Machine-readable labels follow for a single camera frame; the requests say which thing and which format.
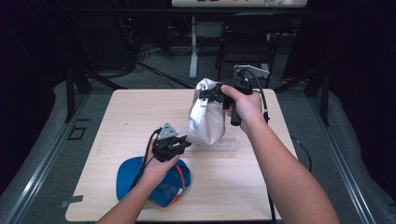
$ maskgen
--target table top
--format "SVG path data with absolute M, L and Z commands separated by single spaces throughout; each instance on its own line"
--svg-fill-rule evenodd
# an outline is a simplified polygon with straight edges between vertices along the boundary
M 276 95 L 264 90 L 269 125 L 295 156 Z M 116 178 L 120 165 L 143 156 L 152 132 L 166 122 L 187 134 L 193 90 L 114 91 L 93 142 L 74 196 L 69 221 L 96 221 L 117 202 Z M 226 119 L 226 134 L 210 147 L 187 147 L 181 159 L 191 170 L 191 185 L 174 204 L 162 208 L 147 201 L 140 221 L 214 221 L 270 219 L 267 191 L 245 133 Z
M 307 0 L 172 0 L 173 7 L 305 7 Z

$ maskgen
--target finger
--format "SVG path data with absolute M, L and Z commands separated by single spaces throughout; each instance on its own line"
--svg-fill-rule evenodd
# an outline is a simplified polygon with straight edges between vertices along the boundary
M 154 153 L 152 153 L 152 148 L 153 148 L 153 146 L 154 146 L 154 141 L 155 141 L 155 140 L 151 140 L 151 142 L 150 142 L 150 144 L 149 144 L 149 147 L 148 147 L 148 156 L 149 156 L 149 157 L 152 157 L 152 156 L 154 155 Z
M 174 158 L 172 158 L 170 161 L 166 161 L 165 164 L 167 166 L 167 169 L 172 168 L 180 159 L 179 155 L 176 155 Z
M 221 86 L 221 91 L 233 98 L 235 101 L 238 101 L 239 98 L 243 95 L 240 91 L 236 90 L 235 88 L 227 85 L 222 85 Z
M 230 117 L 233 113 L 233 105 L 230 105 L 230 107 L 225 112 L 227 113 L 227 116 Z

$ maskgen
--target forearm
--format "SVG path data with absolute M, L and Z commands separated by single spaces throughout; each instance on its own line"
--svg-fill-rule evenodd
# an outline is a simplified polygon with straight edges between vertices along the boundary
M 318 181 L 286 149 L 263 119 L 247 125 L 247 136 L 268 191 L 285 222 L 338 222 Z
M 108 211 L 98 223 L 135 223 L 140 211 L 155 186 L 140 182 L 125 197 Z

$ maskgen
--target white cloth bag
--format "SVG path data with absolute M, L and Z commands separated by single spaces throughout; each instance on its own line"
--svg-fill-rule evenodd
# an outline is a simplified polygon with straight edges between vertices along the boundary
M 195 87 L 186 139 L 188 142 L 212 145 L 224 135 L 225 111 L 222 109 L 222 103 L 216 101 L 208 103 L 207 99 L 199 99 L 201 91 L 211 90 L 217 83 L 204 78 Z

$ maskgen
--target blue hat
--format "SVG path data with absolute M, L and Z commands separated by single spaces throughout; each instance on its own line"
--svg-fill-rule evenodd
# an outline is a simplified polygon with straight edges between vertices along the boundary
M 142 157 L 134 157 L 122 163 L 117 173 L 117 198 L 119 201 L 128 193 L 137 173 L 142 166 Z M 182 160 L 173 166 L 163 181 L 151 192 L 149 198 L 165 207 L 181 197 L 191 183 L 190 169 Z

